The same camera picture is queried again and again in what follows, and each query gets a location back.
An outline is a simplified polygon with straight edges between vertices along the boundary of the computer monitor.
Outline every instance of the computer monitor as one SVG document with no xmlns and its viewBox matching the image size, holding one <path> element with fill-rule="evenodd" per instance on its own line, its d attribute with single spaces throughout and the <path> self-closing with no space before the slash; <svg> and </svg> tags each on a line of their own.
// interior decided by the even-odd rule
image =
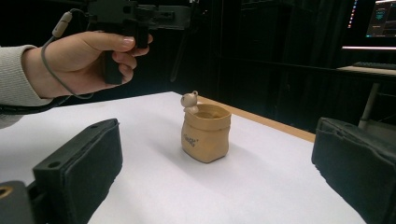
<svg viewBox="0 0 396 224">
<path fill-rule="evenodd" d="M 342 49 L 396 50 L 396 0 L 353 0 Z"/>
</svg>

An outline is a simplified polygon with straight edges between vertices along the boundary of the table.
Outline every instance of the table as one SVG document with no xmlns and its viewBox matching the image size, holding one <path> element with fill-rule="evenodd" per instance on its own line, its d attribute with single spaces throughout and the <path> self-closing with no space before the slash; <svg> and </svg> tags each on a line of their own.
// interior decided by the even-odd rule
<svg viewBox="0 0 396 224">
<path fill-rule="evenodd" d="M 116 118 L 123 167 L 90 223 L 364 223 L 312 164 L 312 141 L 233 114 L 226 157 L 191 158 L 180 99 L 164 92 L 25 116 L 0 130 L 0 182 L 31 183 L 51 152 Z"/>
</svg>

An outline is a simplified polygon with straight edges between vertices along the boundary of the sleeve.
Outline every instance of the sleeve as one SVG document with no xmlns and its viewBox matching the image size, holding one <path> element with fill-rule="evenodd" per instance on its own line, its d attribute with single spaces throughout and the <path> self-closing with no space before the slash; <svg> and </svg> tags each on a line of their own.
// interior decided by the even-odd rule
<svg viewBox="0 0 396 224">
<path fill-rule="evenodd" d="M 33 90 L 21 65 L 21 56 L 35 46 L 0 48 L 0 105 L 47 105 L 51 99 L 41 99 Z M 8 127 L 22 116 L 0 115 L 0 128 Z"/>
</svg>

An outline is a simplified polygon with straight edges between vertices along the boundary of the human hand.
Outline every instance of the human hand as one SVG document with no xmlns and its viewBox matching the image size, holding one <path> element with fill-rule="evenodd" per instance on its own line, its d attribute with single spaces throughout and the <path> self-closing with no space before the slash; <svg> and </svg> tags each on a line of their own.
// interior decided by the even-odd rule
<svg viewBox="0 0 396 224">
<path fill-rule="evenodd" d="M 119 64 L 122 84 L 130 81 L 136 68 L 136 56 L 145 55 L 149 48 L 137 49 L 133 37 L 84 32 L 50 43 L 45 51 L 51 70 L 75 94 L 85 94 L 116 87 L 105 83 L 101 55 L 113 50 L 113 60 Z M 41 48 L 28 49 L 22 54 L 23 71 L 35 92 L 41 98 L 70 95 L 56 80 L 41 60 Z"/>
</svg>

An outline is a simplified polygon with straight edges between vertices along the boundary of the tan cup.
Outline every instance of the tan cup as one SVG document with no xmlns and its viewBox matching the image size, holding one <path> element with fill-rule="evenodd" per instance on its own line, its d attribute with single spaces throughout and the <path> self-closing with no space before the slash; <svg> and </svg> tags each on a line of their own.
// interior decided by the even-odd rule
<svg viewBox="0 0 396 224">
<path fill-rule="evenodd" d="M 199 112 L 185 113 L 181 145 L 191 157 L 209 163 L 228 152 L 231 113 L 218 105 L 197 106 Z"/>
</svg>

